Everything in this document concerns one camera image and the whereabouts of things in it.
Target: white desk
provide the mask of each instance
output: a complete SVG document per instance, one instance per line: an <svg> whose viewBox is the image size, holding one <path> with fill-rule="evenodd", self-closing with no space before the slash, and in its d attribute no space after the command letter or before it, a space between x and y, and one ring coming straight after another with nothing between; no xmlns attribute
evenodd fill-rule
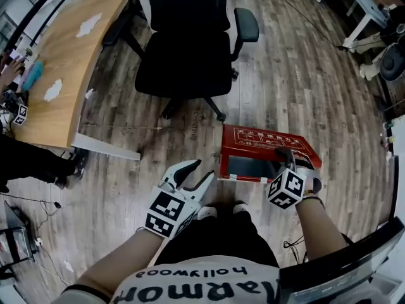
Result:
<svg viewBox="0 0 405 304"><path fill-rule="evenodd" d="M347 12L347 16L349 16L354 8L359 4L366 15L360 21L359 25L354 29L353 33L344 40L343 46L349 47L351 43L357 38L360 32L367 26L370 20L374 20L379 26L385 28L387 26L387 19L384 14L378 9L378 6L373 0L355 0L354 4L351 6L349 11Z"/></svg>

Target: table top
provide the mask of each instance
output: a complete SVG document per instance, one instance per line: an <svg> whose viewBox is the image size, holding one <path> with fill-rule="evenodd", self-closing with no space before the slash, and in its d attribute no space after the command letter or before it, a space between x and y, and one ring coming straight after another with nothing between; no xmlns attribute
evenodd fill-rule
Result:
<svg viewBox="0 0 405 304"><path fill-rule="evenodd" d="M387 19L385 18L384 14L378 9L378 6L374 2L374 0L356 1L363 8L364 12L369 14L375 22L377 22L382 27L386 26Z"/></svg>
<svg viewBox="0 0 405 304"><path fill-rule="evenodd" d="M42 77L28 99L27 120L13 127L19 141L69 148L75 136L85 92L101 43L128 0L74 0L50 24L39 46ZM83 22L102 14L88 35L76 37ZM62 80L59 96L46 101L47 90Z"/></svg>
<svg viewBox="0 0 405 304"><path fill-rule="evenodd" d="M314 167L322 166L321 159L302 136L235 125L223 126L221 154L283 162L285 159L274 151L282 146L308 155Z"/></svg>

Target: qr code cube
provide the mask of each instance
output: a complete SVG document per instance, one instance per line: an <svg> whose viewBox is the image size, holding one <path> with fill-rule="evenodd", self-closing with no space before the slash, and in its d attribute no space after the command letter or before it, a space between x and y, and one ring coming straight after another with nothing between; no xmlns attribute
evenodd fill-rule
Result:
<svg viewBox="0 0 405 304"><path fill-rule="evenodd" d="M305 176L286 168L269 185L267 200L285 210L302 200L304 185Z"/></svg>

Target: black wristband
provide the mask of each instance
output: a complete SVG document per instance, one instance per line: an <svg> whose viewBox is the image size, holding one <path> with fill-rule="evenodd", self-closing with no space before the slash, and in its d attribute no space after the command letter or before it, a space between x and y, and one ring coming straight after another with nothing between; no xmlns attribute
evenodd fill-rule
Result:
<svg viewBox="0 0 405 304"><path fill-rule="evenodd" d="M322 199L320 199L320 198L319 198L319 197L317 197L317 196L308 196L308 197L304 197L304 198L302 199L302 201L301 201L301 202L303 202L304 200L318 200L318 201L320 201L320 202L321 202L322 207L323 207L323 208L325 208L325 205L323 204Z"/></svg>

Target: forearm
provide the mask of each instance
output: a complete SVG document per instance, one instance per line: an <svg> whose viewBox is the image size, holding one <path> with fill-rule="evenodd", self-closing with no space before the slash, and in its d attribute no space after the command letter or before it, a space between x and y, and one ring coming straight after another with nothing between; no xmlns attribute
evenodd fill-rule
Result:
<svg viewBox="0 0 405 304"><path fill-rule="evenodd" d="M136 232L91 266L75 284L92 287L111 297L125 278L149 265L162 242L162 237L148 230Z"/></svg>
<svg viewBox="0 0 405 304"><path fill-rule="evenodd" d="M296 208L310 260L323 257L346 247L342 234L332 222L320 201L307 199L299 203Z"/></svg>

